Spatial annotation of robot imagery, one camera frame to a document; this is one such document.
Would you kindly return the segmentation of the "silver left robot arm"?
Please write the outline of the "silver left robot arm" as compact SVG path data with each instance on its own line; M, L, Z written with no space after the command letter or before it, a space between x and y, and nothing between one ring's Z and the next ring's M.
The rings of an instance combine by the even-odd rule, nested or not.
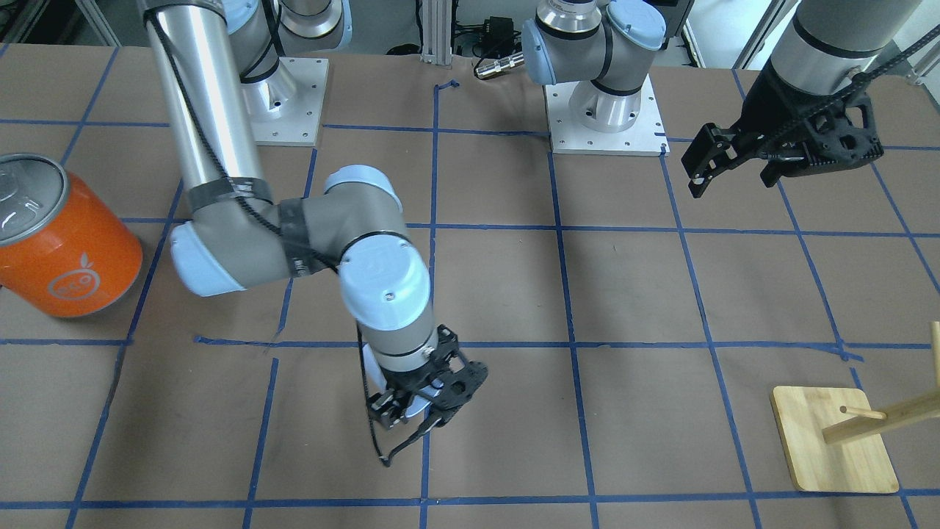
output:
M933 27L895 56L919 1L786 1L785 23L759 7L772 1L735 1L745 20L692 14L691 41L714 44L703 66L748 66L765 51L738 119L729 127L706 123L682 155L689 190L701 197L718 175L752 159L764 161L761 179L855 170L884 153L867 87L938 37ZM521 28L521 56L541 86L574 83L573 107L584 127L618 133L634 118L618 105L637 104L667 21L645 1L543 1Z

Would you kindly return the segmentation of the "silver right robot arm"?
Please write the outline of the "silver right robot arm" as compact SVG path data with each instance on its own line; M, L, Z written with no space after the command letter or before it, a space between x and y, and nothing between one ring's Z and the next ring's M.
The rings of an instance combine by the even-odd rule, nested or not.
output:
M345 165L318 194L279 198L276 154L316 150L319 111L297 51L343 43L343 1L139 1L167 101L190 220L170 235L179 280L198 297L322 271L355 321L370 429L417 426L394 458L443 428L487 378L437 322L432 274L395 187Z

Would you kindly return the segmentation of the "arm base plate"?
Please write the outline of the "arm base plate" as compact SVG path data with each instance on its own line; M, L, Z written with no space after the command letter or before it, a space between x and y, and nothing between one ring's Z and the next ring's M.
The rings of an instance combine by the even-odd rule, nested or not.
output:
M555 154L670 154L651 77L627 96L604 93L591 81L543 88Z
M258 146L314 148L330 63L326 58L281 58L265 79L241 84Z

